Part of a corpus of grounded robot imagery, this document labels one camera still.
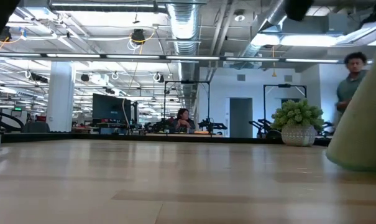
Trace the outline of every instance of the door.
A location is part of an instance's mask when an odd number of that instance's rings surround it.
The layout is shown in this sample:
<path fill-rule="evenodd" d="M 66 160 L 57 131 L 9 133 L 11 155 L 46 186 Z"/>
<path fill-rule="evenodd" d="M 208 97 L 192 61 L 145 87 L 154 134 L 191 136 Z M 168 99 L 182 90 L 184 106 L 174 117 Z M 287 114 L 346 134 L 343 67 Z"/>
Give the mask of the door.
<path fill-rule="evenodd" d="M 229 108 L 229 137 L 252 138 L 252 98 L 231 98 Z"/>

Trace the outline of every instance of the man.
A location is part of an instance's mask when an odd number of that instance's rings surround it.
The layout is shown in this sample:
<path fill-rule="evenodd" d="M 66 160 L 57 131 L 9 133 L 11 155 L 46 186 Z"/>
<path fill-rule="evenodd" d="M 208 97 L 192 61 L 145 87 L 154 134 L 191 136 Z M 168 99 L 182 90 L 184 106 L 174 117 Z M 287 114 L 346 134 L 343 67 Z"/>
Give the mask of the man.
<path fill-rule="evenodd" d="M 352 53 L 345 58 L 344 63 L 349 71 L 349 75 L 340 82 L 337 88 L 338 103 L 336 107 L 340 115 L 339 118 L 344 114 L 357 87 L 365 76 L 365 71 L 362 68 L 367 63 L 367 57 L 362 52 Z"/>

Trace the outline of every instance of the white planter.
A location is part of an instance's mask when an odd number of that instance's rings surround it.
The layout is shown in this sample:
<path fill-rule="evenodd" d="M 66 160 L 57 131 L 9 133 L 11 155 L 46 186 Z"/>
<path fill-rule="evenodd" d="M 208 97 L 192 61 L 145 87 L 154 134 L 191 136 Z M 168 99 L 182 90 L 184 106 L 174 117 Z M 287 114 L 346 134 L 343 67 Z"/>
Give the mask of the white planter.
<path fill-rule="evenodd" d="M 312 125 L 291 125 L 282 128 L 282 140 L 289 146 L 312 146 L 316 137 Z"/>

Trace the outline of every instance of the pillar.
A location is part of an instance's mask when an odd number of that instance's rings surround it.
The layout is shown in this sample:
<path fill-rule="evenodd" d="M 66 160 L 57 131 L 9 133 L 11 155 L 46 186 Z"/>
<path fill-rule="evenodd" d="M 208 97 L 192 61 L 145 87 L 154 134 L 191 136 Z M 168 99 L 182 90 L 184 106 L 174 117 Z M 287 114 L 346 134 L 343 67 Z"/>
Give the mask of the pillar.
<path fill-rule="evenodd" d="M 52 62 L 47 123 L 51 131 L 71 131 L 76 72 L 72 62 Z"/>
<path fill-rule="evenodd" d="M 347 169 L 376 171 L 376 54 L 334 133 L 327 157 Z"/>

